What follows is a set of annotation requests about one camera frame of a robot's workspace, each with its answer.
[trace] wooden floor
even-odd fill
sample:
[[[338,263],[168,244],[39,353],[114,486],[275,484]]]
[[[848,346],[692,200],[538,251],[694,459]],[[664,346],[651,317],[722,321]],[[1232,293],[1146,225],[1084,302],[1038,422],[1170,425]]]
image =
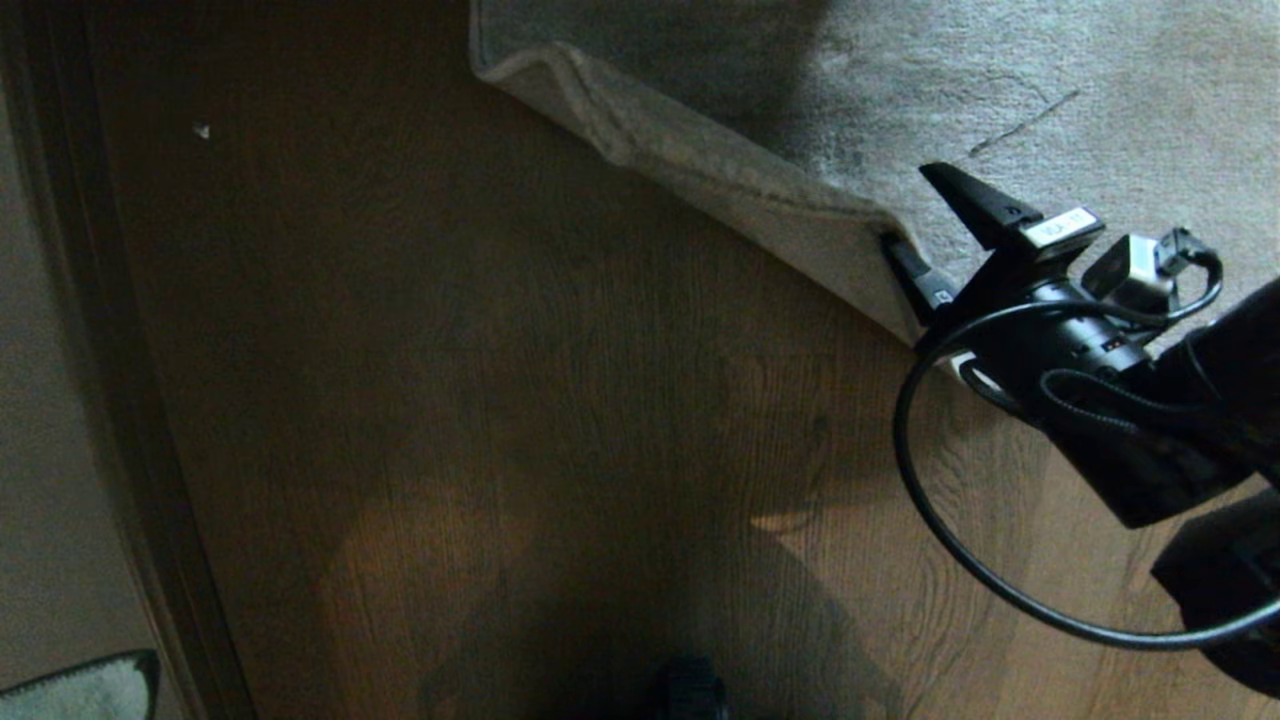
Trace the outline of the wooden floor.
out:
[[[1277,717],[951,564],[888,442],[910,354],[466,67],[453,3],[95,10],[119,211],[264,717]],[[1009,577],[1176,625],[1047,445],[938,379],[922,464]]]

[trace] wall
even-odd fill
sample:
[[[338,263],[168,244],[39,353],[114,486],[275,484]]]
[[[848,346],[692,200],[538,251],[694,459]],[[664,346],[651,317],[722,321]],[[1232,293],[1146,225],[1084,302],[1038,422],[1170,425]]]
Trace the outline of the wall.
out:
[[[156,646],[95,468],[4,97],[0,86],[0,688]],[[156,717],[179,717],[161,688]]]

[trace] gray carpet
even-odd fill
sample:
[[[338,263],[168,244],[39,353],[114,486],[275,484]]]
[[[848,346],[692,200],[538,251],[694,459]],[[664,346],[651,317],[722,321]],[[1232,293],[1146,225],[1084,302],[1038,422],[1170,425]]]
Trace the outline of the gray carpet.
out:
[[[901,222],[960,281],[982,261],[915,172],[933,160],[1050,214],[1073,204],[1101,214],[1111,229],[1082,268],[1123,233],[1190,227],[1228,266],[1216,313],[1280,266],[1280,4],[1270,0],[474,8],[483,78],[904,338],[915,331],[883,301],[892,286],[870,251],[878,232]]]

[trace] camera rig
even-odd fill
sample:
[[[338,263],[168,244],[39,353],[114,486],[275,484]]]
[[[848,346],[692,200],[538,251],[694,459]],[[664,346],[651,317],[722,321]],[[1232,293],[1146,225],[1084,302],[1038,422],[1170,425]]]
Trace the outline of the camera rig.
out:
[[[1069,277],[1105,229],[1087,208],[1051,218],[943,164],[920,168],[991,255],[956,288],[902,237],[883,251],[927,328],[893,420],[913,502],[952,557],[1019,610],[1084,639],[1132,650],[1202,650],[1236,680],[1280,697],[1280,278],[1153,357],[1146,346],[1222,287],[1217,254],[1185,228],[1129,234]],[[1179,275],[1206,273],[1183,304]],[[1046,607],[983,565],[942,521],[916,477],[908,433],[927,372],[954,359],[983,398],[1043,432],[1116,519],[1142,528],[1254,473],[1271,487],[1188,523],[1152,573],[1185,632],[1132,633]]]

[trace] white label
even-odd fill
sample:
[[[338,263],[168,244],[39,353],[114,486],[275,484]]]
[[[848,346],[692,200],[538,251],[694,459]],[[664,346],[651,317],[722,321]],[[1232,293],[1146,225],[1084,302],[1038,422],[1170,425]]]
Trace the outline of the white label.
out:
[[[1097,222],[1098,219],[1093,217],[1093,213],[1089,213],[1084,208],[1076,208],[1024,229],[1023,236],[1032,241],[1036,247],[1047,247]]]

